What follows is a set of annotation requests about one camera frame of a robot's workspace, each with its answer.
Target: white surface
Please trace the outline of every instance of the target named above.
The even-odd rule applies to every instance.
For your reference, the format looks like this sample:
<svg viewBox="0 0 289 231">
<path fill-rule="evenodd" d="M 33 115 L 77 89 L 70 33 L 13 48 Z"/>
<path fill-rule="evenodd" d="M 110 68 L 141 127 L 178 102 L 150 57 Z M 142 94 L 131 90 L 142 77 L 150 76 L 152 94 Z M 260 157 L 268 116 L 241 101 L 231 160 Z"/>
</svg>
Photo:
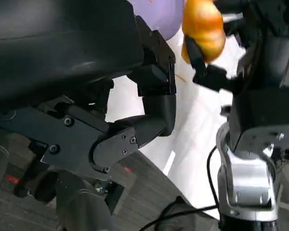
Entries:
<svg viewBox="0 0 289 231">
<path fill-rule="evenodd" d="M 180 30 L 169 41 L 176 55 L 176 74 L 186 82 L 176 78 L 177 114 L 174 132 L 167 138 L 156 138 L 141 149 L 144 155 L 163 171 L 172 152 L 175 157 L 170 169 L 169 179 L 179 188 L 189 202 L 197 208 L 214 204 L 214 199 L 207 179 L 206 161 L 215 145 L 216 132 L 225 122 L 220 113 L 222 105 L 231 104 L 232 95 L 228 92 L 220 94 L 192 82 L 195 71 L 181 58 L 183 34 Z M 226 42 L 222 55 L 214 62 L 227 70 L 229 76 L 236 74 L 236 66 L 244 51 L 240 49 L 234 38 Z M 115 79 L 115 88 L 110 93 L 107 121 L 143 115 L 141 99 L 137 96 L 136 84 L 120 77 Z M 216 152 L 211 161 L 211 173 L 217 190 L 217 171 L 221 161 Z M 219 218 L 217 211 L 208 214 Z"/>
</svg>

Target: wire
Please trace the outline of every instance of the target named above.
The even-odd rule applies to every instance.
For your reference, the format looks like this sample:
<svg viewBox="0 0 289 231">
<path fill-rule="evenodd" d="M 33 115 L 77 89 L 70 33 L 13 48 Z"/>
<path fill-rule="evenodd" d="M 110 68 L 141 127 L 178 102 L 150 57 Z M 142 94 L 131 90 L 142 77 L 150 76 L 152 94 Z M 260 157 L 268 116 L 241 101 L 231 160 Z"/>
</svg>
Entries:
<svg viewBox="0 0 289 231">
<path fill-rule="evenodd" d="M 189 211 L 184 211 L 184 212 L 180 212 L 180 213 L 171 214 L 171 215 L 165 216 L 163 218 L 158 218 L 158 219 L 150 222 L 149 224 L 147 224 L 143 228 L 141 228 L 139 231 L 145 231 L 146 229 L 148 229 L 152 225 L 155 225 L 155 224 L 160 223 L 160 222 L 165 221 L 165 220 L 169 220 L 169 219 L 180 217 L 180 216 L 186 216 L 186 215 L 189 215 L 189 214 L 202 213 L 204 211 L 212 210 L 212 209 L 216 209 L 216 208 L 217 208 L 217 206 L 213 205 L 213 206 L 209 206 L 209 207 L 205 207 L 205 208 L 193 209 L 193 210 L 189 210 Z"/>
<path fill-rule="evenodd" d="M 175 214 L 171 214 L 171 215 L 168 215 L 168 216 L 165 216 L 165 217 L 159 217 L 158 219 L 156 219 L 156 220 L 150 222 L 149 224 L 145 225 L 139 231 L 145 231 L 146 229 L 148 229 L 152 225 L 161 223 L 161 222 L 163 222 L 165 220 L 169 220 L 169 219 L 172 219 L 172 218 L 176 218 L 176 217 L 180 217 L 180 216 L 186 216 L 186 215 L 189 215 L 189 214 L 202 213 L 204 211 L 212 210 L 212 209 L 216 209 L 216 208 L 219 209 L 219 202 L 218 202 L 218 199 L 217 199 L 216 191 L 215 191 L 214 186 L 213 186 L 212 177 L 211 177 L 211 171 L 210 171 L 210 162 L 211 162 L 211 158 L 212 158 L 212 155 L 215 152 L 215 150 L 216 150 L 216 146 L 214 146 L 212 148 L 212 150 L 209 153 L 208 159 L 207 159 L 207 174 L 208 174 L 208 179 L 209 179 L 211 191 L 212 191 L 212 194 L 213 194 L 213 197 L 214 197 L 215 205 L 214 206 L 205 207 L 205 208 L 193 209 L 193 210 L 189 210 L 189 211 L 175 213 Z"/>
<path fill-rule="evenodd" d="M 218 202 L 217 194 L 216 194 L 216 191 L 214 189 L 213 182 L 212 182 L 211 170 L 210 170 L 211 158 L 212 158 L 212 155 L 215 152 L 216 148 L 217 147 L 214 146 L 214 148 L 212 148 L 212 150 L 209 153 L 209 156 L 208 156 L 208 159 L 207 159 L 207 175 L 208 175 L 208 180 L 209 180 L 209 183 L 210 183 L 210 187 L 211 187 L 211 191 L 212 191 L 212 194 L 213 194 L 213 197 L 214 197 L 215 204 L 217 205 L 217 207 L 219 207 L 219 202 Z"/>
</svg>

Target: red light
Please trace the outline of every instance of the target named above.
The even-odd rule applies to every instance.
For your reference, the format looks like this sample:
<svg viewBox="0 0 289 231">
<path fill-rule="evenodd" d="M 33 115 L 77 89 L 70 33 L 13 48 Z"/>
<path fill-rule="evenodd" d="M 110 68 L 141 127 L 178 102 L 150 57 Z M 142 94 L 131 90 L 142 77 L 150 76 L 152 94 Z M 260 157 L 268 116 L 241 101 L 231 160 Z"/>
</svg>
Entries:
<svg viewBox="0 0 289 231">
<path fill-rule="evenodd" d="M 8 181 L 11 181 L 11 182 L 14 183 L 14 184 L 18 184 L 18 182 L 19 182 L 19 179 L 16 178 L 16 177 L 14 177 L 14 176 L 12 176 L 12 175 L 7 175 L 7 176 L 6 176 L 6 179 L 7 179 Z"/>
<path fill-rule="evenodd" d="M 128 167 L 124 167 L 124 170 L 127 171 L 128 173 L 131 173 L 131 170 Z"/>
</svg>

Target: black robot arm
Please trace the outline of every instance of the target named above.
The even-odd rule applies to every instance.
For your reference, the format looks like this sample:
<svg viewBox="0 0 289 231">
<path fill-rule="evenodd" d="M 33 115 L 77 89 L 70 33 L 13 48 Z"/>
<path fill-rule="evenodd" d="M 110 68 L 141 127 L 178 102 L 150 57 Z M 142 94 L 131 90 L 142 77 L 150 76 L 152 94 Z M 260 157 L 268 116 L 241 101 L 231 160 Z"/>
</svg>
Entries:
<svg viewBox="0 0 289 231">
<path fill-rule="evenodd" d="M 263 150 L 289 149 L 289 114 L 284 113 L 289 111 L 289 86 L 284 86 L 289 68 L 286 7 L 279 0 L 218 0 L 215 4 L 222 13 L 243 13 L 243 18 L 226 23 L 224 29 L 247 49 L 237 77 L 228 79 L 222 68 L 206 67 L 198 45 L 185 37 L 196 69 L 193 81 L 217 92 L 233 93 L 232 106 L 223 110 L 227 123 L 216 138 L 222 159 L 220 228 L 276 231 L 275 166 Z"/>
</svg>

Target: small pumpkin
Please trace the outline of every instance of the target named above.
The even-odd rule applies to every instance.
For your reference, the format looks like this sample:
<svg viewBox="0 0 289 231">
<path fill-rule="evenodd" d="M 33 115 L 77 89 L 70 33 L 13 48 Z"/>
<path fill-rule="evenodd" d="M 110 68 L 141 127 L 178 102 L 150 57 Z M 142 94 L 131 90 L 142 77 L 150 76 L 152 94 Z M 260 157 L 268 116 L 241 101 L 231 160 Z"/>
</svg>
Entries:
<svg viewBox="0 0 289 231">
<path fill-rule="evenodd" d="M 182 31 L 200 47 L 206 63 L 215 60 L 223 51 L 226 36 L 223 16 L 213 0 L 187 0 L 183 12 Z M 182 58 L 190 63 L 185 42 Z"/>
</svg>

